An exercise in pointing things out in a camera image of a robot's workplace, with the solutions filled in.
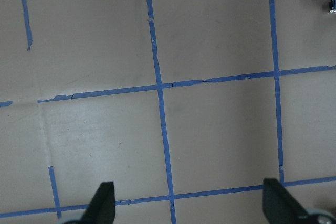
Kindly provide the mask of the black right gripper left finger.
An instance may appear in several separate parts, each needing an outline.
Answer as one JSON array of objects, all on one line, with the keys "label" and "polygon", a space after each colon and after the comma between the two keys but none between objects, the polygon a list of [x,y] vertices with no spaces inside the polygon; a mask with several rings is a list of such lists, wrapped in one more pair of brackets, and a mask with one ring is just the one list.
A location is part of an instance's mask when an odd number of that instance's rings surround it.
[{"label": "black right gripper left finger", "polygon": [[81,223],[113,224],[116,216],[113,182],[103,182],[81,217]]}]

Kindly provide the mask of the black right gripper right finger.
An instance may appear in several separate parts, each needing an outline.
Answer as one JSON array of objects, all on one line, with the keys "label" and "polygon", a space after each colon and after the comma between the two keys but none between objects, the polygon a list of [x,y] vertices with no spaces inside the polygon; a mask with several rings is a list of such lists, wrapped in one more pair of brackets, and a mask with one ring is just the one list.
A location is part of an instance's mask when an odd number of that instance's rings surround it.
[{"label": "black right gripper right finger", "polygon": [[263,181],[263,213],[270,224],[314,223],[314,217],[275,178]]}]

